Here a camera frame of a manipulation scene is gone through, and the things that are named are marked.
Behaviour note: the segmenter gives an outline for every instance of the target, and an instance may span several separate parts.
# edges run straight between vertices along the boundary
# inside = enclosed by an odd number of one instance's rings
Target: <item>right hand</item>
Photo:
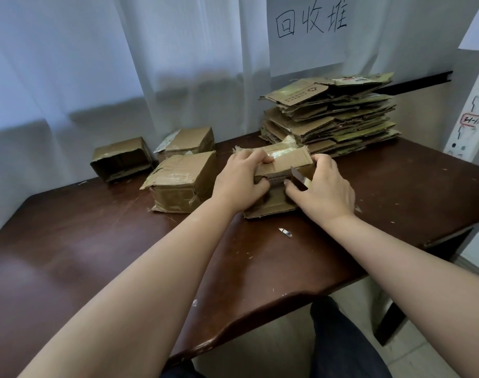
[[[310,188],[300,191],[287,179],[285,191],[311,220],[324,228],[338,217],[353,215],[355,192],[329,155],[316,154],[312,159],[317,169]]]

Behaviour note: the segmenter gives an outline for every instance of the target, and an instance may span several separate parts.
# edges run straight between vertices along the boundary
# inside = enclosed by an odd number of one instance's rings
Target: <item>forearm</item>
[[[21,376],[156,376],[234,212],[203,203],[84,306]]]
[[[479,277],[355,216],[323,228],[336,239],[465,377],[479,376]]]

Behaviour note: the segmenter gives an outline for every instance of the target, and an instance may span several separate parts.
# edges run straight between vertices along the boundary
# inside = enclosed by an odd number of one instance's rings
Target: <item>tile floor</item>
[[[393,377],[458,378],[411,322],[386,347],[380,346],[371,326],[371,304],[377,292],[368,277],[332,297],[378,350]],[[196,369],[208,378],[307,378],[314,342],[309,309],[305,306],[198,356]]]

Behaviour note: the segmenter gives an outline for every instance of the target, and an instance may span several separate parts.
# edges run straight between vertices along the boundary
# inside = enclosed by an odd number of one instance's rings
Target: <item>left hand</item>
[[[273,157],[268,156],[263,149],[255,149],[254,152],[243,150],[232,154],[217,176],[212,198],[220,199],[235,214],[251,207],[270,187],[266,178],[254,184],[255,169],[261,162],[272,161]]]

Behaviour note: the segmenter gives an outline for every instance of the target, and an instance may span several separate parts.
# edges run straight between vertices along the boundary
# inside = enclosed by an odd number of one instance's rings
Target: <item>leg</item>
[[[315,327],[311,378],[392,378],[385,362],[330,297],[311,305]]]
[[[163,371],[160,378],[205,378],[205,376],[194,369],[194,365],[189,359]]]
[[[470,243],[477,231],[479,231],[479,224],[477,224],[475,228],[466,230],[459,235],[430,246],[425,250],[434,256],[451,262]],[[385,346],[402,328],[406,319],[406,315],[402,310],[400,310],[396,304],[392,303],[380,324],[374,330],[374,336],[380,345]]]

